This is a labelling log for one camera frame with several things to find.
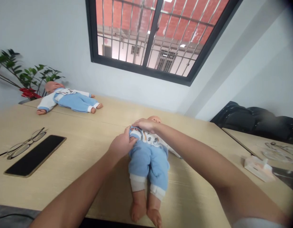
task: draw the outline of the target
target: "hand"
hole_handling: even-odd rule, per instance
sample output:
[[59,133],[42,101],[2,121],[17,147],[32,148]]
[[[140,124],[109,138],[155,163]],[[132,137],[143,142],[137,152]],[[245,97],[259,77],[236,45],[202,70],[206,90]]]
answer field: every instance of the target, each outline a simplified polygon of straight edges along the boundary
[[147,120],[147,119],[139,119],[136,120],[135,123],[132,124],[133,127],[140,127],[142,130],[146,130],[150,132],[151,134],[155,134],[155,127],[158,123]]
[[123,134],[118,135],[109,146],[108,153],[114,154],[118,159],[121,159],[125,156],[131,149],[133,149],[134,144],[137,142],[137,138],[132,138],[130,140],[129,131],[130,127],[128,126]]
[[38,109],[37,114],[38,115],[44,115],[44,114],[46,114],[46,110],[45,109]]

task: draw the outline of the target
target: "smartphone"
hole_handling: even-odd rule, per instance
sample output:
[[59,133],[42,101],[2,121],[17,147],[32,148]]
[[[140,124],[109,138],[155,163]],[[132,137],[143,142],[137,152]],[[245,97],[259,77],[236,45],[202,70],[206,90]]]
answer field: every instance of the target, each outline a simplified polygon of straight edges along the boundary
[[66,137],[48,136],[38,146],[8,168],[4,174],[19,177],[31,176],[65,140]]

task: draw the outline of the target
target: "eyeglasses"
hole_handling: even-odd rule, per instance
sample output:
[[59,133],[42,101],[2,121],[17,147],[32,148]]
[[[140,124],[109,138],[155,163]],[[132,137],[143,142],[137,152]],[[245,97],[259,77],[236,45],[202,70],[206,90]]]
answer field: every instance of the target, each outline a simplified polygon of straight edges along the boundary
[[8,157],[7,159],[13,159],[14,157],[17,157],[18,155],[22,154],[25,150],[27,150],[34,142],[40,140],[45,134],[46,132],[43,131],[44,128],[42,128],[41,130],[35,131],[31,138],[26,140],[23,143],[18,143],[16,145],[14,145],[12,148],[10,148],[8,151],[0,154],[0,156],[7,154]]

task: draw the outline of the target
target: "red brick wall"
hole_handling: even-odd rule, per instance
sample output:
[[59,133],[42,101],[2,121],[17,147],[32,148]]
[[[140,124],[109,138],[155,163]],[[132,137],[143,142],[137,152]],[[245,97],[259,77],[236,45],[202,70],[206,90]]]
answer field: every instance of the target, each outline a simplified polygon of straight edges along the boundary
[[[103,0],[104,1],[104,25],[105,26],[112,26],[112,0]],[[165,2],[164,5],[164,11],[171,12],[173,5],[174,5],[173,0],[171,3]],[[192,15],[193,19],[200,20],[200,17],[202,15],[202,12],[207,4],[208,0],[199,0],[198,4],[196,6],[196,9]],[[142,0],[134,0],[134,3],[141,4]],[[202,22],[208,23],[210,20],[211,15],[213,14],[219,0],[210,0],[208,7],[201,19]],[[153,0],[145,0],[145,6],[151,7],[153,3]],[[175,7],[174,7],[174,14],[181,14],[181,11],[184,8],[184,3],[185,0],[177,0]],[[211,24],[215,25],[217,23],[217,20],[219,19],[222,11],[224,10],[226,4],[228,3],[228,0],[221,0],[221,3],[219,7],[217,8],[212,20]],[[187,0],[187,4],[185,6],[183,16],[190,17],[193,11],[193,8],[196,4],[196,0]],[[102,25],[102,0],[96,0],[96,10],[97,10],[97,24]],[[131,19],[131,10],[132,7],[129,4],[123,4],[123,16],[122,16],[122,29],[128,30],[130,28],[130,19]],[[113,17],[113,27],[115,28],[120,28],[120,23],[121,23],[121,13],[122,13],[122,3],[114,1],[114,17]],[[139,23],[139,16],[140,16],[140,8],[138,7],[133,7],[133,16],[132,16],[132,24],[131,24],[131,30],[132,31],[137,31],[138,28],[138,23]],[[151,11],[148,9],[143,10],[143,15],[142,15],[142,22],[141,22],[141,27],[140,31],[146,33],[147,30],[151,29],[151,23],[153,21],[153,16],[154,12],[152,13],[151,17],[151,22],[149,29],[148,23],[150,20],[151,16]],[[162,14],[160,24],[159,24],[159,30],[157,32],[158,36],[164,36],[164,32],[166,31],[165,37],[172,38],[175,29],[177,27],[179,18],[177,17],[171,17],[170,23],[168,24],[170,15],[167,14]],[[175,33],[174,39],[180,40],[184,34],[185,27],[187,25],[188,21],[181,19],[179,22],[179,26],[177,28],[177,31]],[[205,25],[199,24],[197,27],[197,30],[195,30],[197,26],[197,23],[195,22],[190,22],[187,30],[185,31],[185,35],[183,40],[188,42],[192,39],[193,43],[198,43],[200,37],[202,36],[204,30],[206,29]],[[205,31],[205,34],[203,35],[203,38],[201,40],[201,44],[205,44],[207,41],[210,33],[212,32],[212,27],[208,27],[207,30]]]

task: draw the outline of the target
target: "wooden table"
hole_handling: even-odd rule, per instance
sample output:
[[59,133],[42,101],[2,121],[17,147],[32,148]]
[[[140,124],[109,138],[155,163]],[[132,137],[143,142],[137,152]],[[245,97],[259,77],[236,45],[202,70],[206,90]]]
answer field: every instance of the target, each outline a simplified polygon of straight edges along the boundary
[[[125,126],[141,117],[159,115],[164,123],[224,155],[286,214],[291,215],[293,191],[278,179],[264,183],[244,169],[242,159],[248,157],[249,152],[215,124],[110,98],[99,101],[103,102],[104,108],[97,110],[96,114],[55,107],[46,115],[38,116],[32,105],[39,101],[0,111],[0,153],[25,141],[42,127],[47,129],[47,135],[67,137],[61,147],[29,178],[3,175],[8,167],[28,151],[12,160],[0,157],[0,204],[42,210],[106,152],[111,141],[123,132]],[[114,168],[87,217],[132,223],[129,214],[132,196],[128,163],[129,158],[125,157]],[[164,226],[230,227],[212,186],[186,162],[172,154],[169,155],[169,163],[169,187],[160,209]],[[138,224],[153,226],[147,216]]]
[[[272,139],[267,139],[255,135],[246,134],[239,131],[234,131],[230,129],[223,128],[223,130],[228,133],[233,139],[235,139],[240,145],[242,145],[245,149],[247,149],[251,154],[257,156],[260,159],[267,158],[263,155],[263,151],[268,151],[268,147],[265,145],[265,143],[271,143],[275,142],[276,145],[279,146],[291,146],[293,148],[293,145],[287,144],[284,142],[275,141]],[[293,159],[293,155],[290,153],[285,152],[288,157]],[[281,168],[285,170],[293,171],[293,162],[283,162],[283,161],[276,161],[276,160],[268,160],[268,164],[272,167]]]

